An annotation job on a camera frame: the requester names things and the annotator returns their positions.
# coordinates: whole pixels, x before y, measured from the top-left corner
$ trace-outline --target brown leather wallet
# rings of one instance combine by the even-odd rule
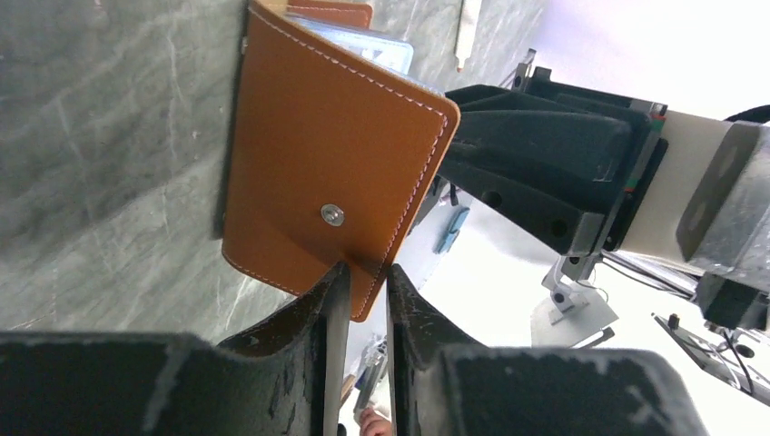
[[[286,12],[305,15],[308,18],[353,27],[369,28],[371,6],[365,3],[320,2],[316,0],[290,0]]]
[[[249,10],[222,254],[294,295],[344,260],[351,318],[363,321],[459,109],[259,3]],[[341,225],[322,217],[327,204]]]

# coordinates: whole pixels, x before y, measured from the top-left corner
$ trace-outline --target blue object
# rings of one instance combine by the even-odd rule
[[[468,218],[469,212],[470,209],[468,207],[463,207],[457,212],[455,217],[452,218],[447,231],[444,233],[444,237],[441,238],[439,246],[436,247],[437,254],[446,253],[449,251],[449,249],[452,247],[452,244],[455,243],[455,240],[459,235],[459,228],[462,227],[465,219]]]

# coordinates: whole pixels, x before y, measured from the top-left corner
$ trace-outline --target marble countertop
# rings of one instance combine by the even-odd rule
[[[545,0],[486,0],[455,71],[460,0],[375,2],[411,74],[498,83]],[[219,341],[288,297],[220,256],[242,0],[8,0],[0,15],[0,328]]]

